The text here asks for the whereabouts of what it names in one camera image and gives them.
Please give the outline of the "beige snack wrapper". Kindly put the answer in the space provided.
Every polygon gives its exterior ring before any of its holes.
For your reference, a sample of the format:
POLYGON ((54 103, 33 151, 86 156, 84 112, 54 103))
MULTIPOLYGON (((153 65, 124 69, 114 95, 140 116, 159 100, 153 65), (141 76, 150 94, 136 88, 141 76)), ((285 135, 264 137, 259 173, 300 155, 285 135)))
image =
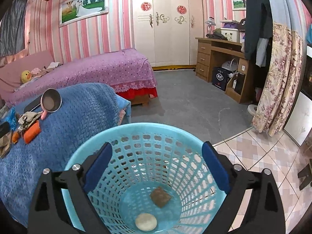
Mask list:
POLYGON ((18 120, 21 128, 27 129, 32 126, 40 117, 42 112, 25 112, 18 120))

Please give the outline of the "brown phone case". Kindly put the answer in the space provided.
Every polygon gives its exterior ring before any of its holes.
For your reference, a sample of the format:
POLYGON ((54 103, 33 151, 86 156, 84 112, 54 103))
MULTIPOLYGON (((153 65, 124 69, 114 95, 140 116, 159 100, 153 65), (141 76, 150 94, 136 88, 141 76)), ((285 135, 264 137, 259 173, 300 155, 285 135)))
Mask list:
POLYGON ((13 132, 10 131, 0 138, 0 157, 3 159, 11 149, 13 132))

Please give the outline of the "orange bottle cap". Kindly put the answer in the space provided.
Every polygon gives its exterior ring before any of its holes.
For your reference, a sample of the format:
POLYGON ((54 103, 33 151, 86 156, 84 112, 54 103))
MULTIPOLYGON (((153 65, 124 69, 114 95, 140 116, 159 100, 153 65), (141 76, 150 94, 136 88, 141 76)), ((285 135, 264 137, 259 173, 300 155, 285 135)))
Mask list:
POLYGON ((19 138, 20 138, 19 132, 14 132, 12 135, 12 143, 16 144, 19 141, 19 138))

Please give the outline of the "blue plastic bag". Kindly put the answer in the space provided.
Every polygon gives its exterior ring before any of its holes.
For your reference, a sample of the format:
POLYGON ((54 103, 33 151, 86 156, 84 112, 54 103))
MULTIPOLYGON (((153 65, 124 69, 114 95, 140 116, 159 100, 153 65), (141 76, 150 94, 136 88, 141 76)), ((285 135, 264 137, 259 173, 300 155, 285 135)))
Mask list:
POLYGON ((9 123, 10 125, 10 130, 11 131, 15 131, 16 128, 17 128, 17 125, 19 124, 18 123, 18 120, 17 120, 17 117, 16 117, 16 111, 15 111, 15 108, 12 107, 9 112, 7 113, 7 116, 5 118, 5 121, 9 123))

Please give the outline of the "light blue plastic basket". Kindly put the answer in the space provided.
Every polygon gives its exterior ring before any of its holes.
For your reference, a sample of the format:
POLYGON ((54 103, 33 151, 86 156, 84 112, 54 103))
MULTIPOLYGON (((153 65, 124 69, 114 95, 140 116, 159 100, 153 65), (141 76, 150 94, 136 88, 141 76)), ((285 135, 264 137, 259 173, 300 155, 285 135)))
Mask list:
POLYGON ((81 164, 104 143, 112 158, 91 204, 110 233, 139 233, 141 213, 156 217, 154 233, 203 233, 225 199, 201 155, 203 142, 179 128, 157 123, 133 123, 107 129, 83 143, 66 169, 81 164), (162 187, 171 195, 163 208, 151 200, 162 187))

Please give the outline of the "white fan base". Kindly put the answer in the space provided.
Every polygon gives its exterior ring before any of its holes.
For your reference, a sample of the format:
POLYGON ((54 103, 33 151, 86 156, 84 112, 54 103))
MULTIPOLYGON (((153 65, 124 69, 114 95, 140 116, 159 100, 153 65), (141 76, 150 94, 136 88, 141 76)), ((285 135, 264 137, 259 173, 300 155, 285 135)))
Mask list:
POLYGON ((247 107, 247 111, 249 112, 250 115, 254 116, 256 114, 257 107, 258 107, 257 105, 250 104, 247 107))

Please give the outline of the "floral curtain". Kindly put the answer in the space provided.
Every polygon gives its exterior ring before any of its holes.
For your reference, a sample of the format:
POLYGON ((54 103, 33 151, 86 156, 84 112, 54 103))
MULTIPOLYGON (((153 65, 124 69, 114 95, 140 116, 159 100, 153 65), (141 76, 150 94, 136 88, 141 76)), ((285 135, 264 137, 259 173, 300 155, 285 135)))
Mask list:
POLYGON ((252 125, 259 133, 273 136, 282 130, 298 89, 303 47, 303 40, 296 31, 273 23, 269 72, 252 119, 252 125))

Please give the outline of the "black phone case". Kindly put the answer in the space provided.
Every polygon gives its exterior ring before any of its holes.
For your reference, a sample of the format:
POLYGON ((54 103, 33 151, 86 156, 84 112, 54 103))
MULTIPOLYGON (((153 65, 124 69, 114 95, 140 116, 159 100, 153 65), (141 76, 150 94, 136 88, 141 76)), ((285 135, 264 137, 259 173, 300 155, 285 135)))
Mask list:
POLYGON ((26 112, 33 112, 41 105, 41 95, 39 95, 36 99, 34 99, 32 102, 30 102, 25 108, 24 113, 26 112))

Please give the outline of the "pink metal mug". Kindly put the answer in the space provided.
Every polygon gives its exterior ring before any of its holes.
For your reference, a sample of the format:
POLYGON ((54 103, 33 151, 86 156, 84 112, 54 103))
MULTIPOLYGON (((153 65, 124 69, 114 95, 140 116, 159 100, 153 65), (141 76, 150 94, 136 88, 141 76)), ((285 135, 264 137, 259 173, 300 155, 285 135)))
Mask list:
POLYGON ((44 120, 49 113, 54 113, 60 109, 62 104, 62 97, 60 93, 54 89, 47 89, 41 96, 41 120, 44 120))

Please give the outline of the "wooden desk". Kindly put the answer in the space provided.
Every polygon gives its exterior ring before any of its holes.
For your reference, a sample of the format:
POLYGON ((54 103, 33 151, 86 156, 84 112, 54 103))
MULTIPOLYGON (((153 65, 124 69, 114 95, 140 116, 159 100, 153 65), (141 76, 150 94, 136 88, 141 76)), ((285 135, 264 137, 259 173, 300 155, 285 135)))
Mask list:
POLYGON ((252 101, 254 95, 253 76, 255 65, 245 59, 241 51, 242 44, 218 39, 197 38, 198 52, 196 76, 206 82, 213 81, 213 71, 220 67, 226 61, 235 59, 238 61, 238 72, 245 75, 242 83, 241 92, 233 89, 234 78, 231 78, 225 87, 225 94, 234 99, 239 104, 248 104, 252 101))

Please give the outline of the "yellow duck plush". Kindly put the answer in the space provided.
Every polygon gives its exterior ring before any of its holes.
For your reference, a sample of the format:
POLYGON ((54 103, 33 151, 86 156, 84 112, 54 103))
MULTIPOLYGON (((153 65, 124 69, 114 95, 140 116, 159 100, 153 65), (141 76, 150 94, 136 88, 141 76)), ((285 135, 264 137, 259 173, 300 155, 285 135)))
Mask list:
POLYGON ((22 84, 25 84, 29 81, 31 81, 32 79, 32 73, 28 70, 24 70, 22 73, 21 73, 21 83, 22 84))

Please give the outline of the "pink headboard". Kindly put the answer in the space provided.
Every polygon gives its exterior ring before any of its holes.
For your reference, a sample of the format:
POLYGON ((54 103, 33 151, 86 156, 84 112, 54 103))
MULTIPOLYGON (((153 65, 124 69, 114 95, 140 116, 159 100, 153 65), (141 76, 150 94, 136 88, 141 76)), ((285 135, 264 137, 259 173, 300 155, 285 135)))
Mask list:
POLYGON ((21 74, 25 70, 42 69, 54 61, 49 50, 17 59, 1 68, 1 98, 7 99, 21 85, 21 74))

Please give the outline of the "black box under desk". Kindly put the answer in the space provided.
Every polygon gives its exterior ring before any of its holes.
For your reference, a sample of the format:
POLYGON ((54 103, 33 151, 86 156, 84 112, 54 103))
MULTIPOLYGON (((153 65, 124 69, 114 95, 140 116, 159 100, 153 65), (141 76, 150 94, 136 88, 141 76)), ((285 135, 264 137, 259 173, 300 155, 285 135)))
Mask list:
POLYGON ((212 85, 225 91, 227 83, 230 80, 231 73, 232 72, 230 70, 221 67, 215 67, 212 73, 212 85))

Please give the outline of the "purple dotted bed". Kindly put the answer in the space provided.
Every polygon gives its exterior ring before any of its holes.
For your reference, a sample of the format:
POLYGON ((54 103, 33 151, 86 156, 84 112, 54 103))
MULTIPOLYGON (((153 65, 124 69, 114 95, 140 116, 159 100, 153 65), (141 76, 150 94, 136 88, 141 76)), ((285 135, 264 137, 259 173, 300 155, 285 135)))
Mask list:
POLYGON ((148 58, 135 49, 125 49, 60 65, 29 85, 18 86, 7 99, 1 100, 12 107, 48 88, 60 89, 90 82, 107 84, 127 100, 137 96, 158 96, 157 81, 148 58))

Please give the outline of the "white storage box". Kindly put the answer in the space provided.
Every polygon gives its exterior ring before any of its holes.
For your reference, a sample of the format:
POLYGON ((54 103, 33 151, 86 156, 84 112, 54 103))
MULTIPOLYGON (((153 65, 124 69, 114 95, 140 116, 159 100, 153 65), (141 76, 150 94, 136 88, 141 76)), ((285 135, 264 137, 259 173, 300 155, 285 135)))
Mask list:
POLYGON ((236 28, 221 28, 221 34, 225 36, 228 41, 240 43, 240 32, 236 28))

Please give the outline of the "dark hanging jacket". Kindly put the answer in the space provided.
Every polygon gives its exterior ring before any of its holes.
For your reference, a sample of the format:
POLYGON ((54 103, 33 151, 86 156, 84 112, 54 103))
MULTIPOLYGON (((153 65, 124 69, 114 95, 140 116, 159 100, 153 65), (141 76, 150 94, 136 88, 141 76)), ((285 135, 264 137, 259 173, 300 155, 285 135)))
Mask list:
POLYGON ((254 52, 263 57, 272 38, 273 19, 269 0, 246 0, 245 59, 254 52))

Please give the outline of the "grey window curtain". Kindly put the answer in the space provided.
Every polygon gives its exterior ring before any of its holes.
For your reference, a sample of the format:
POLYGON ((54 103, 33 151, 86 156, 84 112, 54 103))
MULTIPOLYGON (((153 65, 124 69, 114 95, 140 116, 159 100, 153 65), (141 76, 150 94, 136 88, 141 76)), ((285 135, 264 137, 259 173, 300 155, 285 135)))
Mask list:
POLYGON ((25 14, 28 0, 13 0, 1 21, 1 57, 25 49, 25 14))

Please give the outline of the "desk lamp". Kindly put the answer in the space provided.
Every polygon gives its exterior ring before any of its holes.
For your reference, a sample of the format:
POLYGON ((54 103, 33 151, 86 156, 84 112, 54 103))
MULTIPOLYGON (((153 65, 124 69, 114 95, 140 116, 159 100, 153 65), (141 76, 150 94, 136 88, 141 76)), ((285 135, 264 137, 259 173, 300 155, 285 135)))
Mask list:
POLYGON ((212 34, 212 27, 216 25, 215 19, 210 16, 208 20, 205 21, 205 24, 207 25, 207 34, 212 34))

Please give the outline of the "framed wedding picture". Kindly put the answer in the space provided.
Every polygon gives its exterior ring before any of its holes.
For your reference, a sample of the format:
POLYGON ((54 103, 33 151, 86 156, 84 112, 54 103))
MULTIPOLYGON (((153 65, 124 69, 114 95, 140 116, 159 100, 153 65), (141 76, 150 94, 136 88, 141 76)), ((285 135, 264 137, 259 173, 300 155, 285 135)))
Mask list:
POLYGON ((59 27, 107 13, 106 0, 66 0, 59 5, 59 27))

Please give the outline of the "white wardrobe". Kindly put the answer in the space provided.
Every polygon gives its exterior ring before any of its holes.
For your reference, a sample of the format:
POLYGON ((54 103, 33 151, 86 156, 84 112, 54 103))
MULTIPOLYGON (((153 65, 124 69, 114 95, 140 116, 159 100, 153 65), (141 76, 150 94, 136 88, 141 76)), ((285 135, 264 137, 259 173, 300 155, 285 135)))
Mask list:
POLYGON ((202 0, 132 0, 134 46, 153 67, 195 66, 202 0))

